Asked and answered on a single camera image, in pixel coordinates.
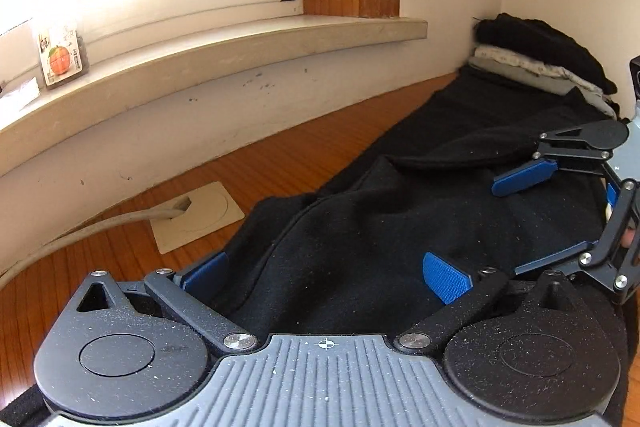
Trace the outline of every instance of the stack of clothes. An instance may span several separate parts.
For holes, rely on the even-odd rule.
[[[571,37],[539,20],[523,20],[501,13],[475,28],[478,47],[469,65],[479,70],[565,95],[574,88],[585,101],[611,118],[618,106],[611,102],[616,85],[600,63]]]

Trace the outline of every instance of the shelf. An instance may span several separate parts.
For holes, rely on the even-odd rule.
[[[84,129],[171,93],[283,60],[423,39],[417,19],[292,16],[226,26],[105,60],[0,127],[0,176]]]

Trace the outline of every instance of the grey cable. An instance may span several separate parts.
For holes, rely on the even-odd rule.
[[[84,229],[76,230],[68,235],[63,235],[62,237],[38,248],[35,252],[29,254],[23,259],[20,259],[20,261],[17,261],[5,270],[2,275],[0,275],[0,290],[4,288],[11,279],[18,275],[18,273],[31,266],[31,264],[35,263],[37,260],[42,259],[61,248],[65,248],[77,243],[78,241],[82,241],[83,239],[94,235],[94,233],[112,229],[113,227],[119,227],[120,225],[126,225],[127,223],[146,221],[147,219],[173,219],[174,217],[184,214],[185,210],[186,208],[155,208],[150,210],[138,210],[136,212],[129,212],[128,214],[120,214],[119,216],[110,217],[109,219],[84,227]]]

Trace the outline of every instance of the ridged grey surface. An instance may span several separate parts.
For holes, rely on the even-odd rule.
[[[53,418],[49,427],[81,423]],[[402,355],[380,335],[274,335],[226,357],[188,402],[139,427],[513,427],[455,394],[435,363]],[[564,424],[606,427],[599,416]]]
[[[626,141],[613,151],[613,157],[607,161],[616,176],[621,180],[640,176],[638,166],[638,148],[640,147],[640,104],[636,103],[636,116],[626,126],[629,136]]]

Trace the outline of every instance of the round black disc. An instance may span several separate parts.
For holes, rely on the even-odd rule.
[[[620,147],[629,136],[629,130],[620,121],[599,121],[586,125],[580,138],[596,149],[607,150]]]
[[[620,365],[608,342],[570,314],[543,309],[476,323],[447,344],[445,369],[471,400],[527,423],[578,419],[601,410]]]
[[[149,365],[154,345],[137,335],[105,335],[91,341],[80,352],[80,363],[100,377],[126,377]]]

